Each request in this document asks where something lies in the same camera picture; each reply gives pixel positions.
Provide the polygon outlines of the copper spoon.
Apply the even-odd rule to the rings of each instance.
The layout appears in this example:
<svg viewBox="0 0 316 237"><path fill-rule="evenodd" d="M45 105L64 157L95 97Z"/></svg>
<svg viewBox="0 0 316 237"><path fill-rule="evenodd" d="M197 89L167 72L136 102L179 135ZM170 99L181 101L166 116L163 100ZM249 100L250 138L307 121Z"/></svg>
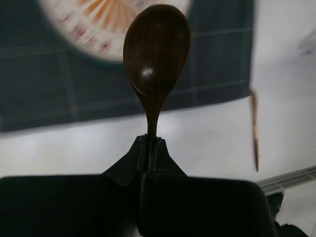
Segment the copper spoon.
<svg viewBox="0 0 316 237"><path fill-rule="evenodd" d="M125 35L124 68L147 117L148 169L152 168L159 114L185 67L190 47L186 16L167 4L143 10Z"/></svg>

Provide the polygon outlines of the copper knife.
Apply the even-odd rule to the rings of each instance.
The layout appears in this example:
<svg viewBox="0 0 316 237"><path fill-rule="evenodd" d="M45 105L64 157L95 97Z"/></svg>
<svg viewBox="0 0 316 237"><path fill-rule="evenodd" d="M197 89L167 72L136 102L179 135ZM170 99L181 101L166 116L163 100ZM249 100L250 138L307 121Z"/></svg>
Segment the copper knife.
<svg viewBox="0 0 316 237"><path fill-rule="evenodd" d="M255 169L259 171L259 142L258 142L258 126L257 126L257 96L254 90L250 91L251 100L251 119L252 119L252 135L253 135L253 154Z"/></svg>

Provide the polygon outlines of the orange patterned plate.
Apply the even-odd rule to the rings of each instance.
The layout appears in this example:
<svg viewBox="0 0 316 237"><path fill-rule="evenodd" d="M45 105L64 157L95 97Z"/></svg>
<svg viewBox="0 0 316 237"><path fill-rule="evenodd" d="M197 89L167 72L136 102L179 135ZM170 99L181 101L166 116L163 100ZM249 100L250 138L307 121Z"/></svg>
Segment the orange patterned plate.
<svg viewBox="0 0 316 237"><path fill-rule="evenodd" d="M122 62L123 43L132 21L146 8L168 4L188 15L191 0L39 0L56 33L83 55Z"/></svg>

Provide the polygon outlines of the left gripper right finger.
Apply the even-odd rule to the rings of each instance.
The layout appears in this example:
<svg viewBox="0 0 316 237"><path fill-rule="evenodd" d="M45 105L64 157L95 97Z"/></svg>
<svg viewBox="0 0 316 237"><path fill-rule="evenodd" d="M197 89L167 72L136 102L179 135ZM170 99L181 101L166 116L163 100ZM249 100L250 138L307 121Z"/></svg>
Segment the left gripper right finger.
<svg viewBox="0 0 316 237"><path fill-rule="evenodd" d="M261 188L246 180L176 175L158 139L140 189L139 229L144 237L276 237Z"/></svg>

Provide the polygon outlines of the dark grey checked cloth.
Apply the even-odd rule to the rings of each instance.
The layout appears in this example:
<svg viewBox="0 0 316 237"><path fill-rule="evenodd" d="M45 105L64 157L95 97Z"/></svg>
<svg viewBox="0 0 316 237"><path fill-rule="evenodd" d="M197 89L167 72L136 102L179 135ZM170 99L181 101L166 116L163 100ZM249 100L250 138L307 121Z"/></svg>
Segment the dark grey checked cloth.
<svg viewBox="0 0 316 237"><path fill-rule="evenodd" d="M165 111L250 94L255 1L196 0L190 56ZM121 63L90 59L57 36L35 0L0 3L0 129L144 112Z"/></svg>

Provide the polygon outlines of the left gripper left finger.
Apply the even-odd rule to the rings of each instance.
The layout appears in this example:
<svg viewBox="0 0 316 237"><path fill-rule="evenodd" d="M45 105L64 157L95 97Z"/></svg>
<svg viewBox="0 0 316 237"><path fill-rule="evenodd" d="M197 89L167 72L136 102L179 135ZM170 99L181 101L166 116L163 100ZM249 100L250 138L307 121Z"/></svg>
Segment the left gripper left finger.
<svg viewBox="0 0 316 237"><path fill-rule="evenodd" d="M1 178L1 236L139 236L134 186L146 144L146 138L138 136L101 174Z"/></svg>

